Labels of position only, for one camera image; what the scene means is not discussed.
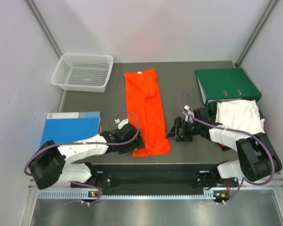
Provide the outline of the orange t shirt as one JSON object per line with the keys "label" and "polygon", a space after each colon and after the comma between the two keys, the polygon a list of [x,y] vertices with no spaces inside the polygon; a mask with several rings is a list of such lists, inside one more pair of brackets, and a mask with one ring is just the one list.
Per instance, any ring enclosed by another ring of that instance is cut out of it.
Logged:
{"label": "orange t shirt", "polygon": [[148,157],[171,152],[166,139],[166,123],[155,69],[126,72],[126,109],[139,122],[145,147],[133,152],[132,157]]}

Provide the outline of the white t shirt pile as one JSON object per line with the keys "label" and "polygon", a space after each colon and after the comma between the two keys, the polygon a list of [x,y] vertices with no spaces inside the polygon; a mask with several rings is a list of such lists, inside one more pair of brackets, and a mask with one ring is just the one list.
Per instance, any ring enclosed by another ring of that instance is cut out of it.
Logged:
{"label": "white t shirt pile", "polygon": [[230,129],[250,134],[264,133],[265,119],[260,115],[256,101],[233,100],[217,103],[216,122]]}

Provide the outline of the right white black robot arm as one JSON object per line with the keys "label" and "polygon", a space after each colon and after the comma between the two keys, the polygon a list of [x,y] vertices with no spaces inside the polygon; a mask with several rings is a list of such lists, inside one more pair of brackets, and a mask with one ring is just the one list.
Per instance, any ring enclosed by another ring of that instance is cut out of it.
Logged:
{"label": "right white black robot arm", "polygon": [[190,111],[186,105],[183,113],[185,118],[175,118],[167,139],[191,142],[194,136],[200,135],[219,144],[223,151],[233,149],[238,154],[238,160],[222,162],[214,168],[210,175],[214,185],[222,186],[229,178],[244,178],[253,183],[282,170],[282,163],[265,133],[251,135],[226,129],[215,121],[216,109],[213,107]]}

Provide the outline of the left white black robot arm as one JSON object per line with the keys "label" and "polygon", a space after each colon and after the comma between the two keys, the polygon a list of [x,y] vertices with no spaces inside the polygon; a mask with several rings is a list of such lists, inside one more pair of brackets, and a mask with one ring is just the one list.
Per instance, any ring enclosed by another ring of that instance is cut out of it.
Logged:
{"label": "left white black robot arm", "polygon": [[88,162],[76,164],[91,156],[108,153],[125,154],[144,148],[141,132],[125,121],[114,131],[104,131],[73,143],[55,144],[50,140],[35,153],[25,170],[29,171],[38,189],[58,182],[78,182],[94,186],[98,176]]}

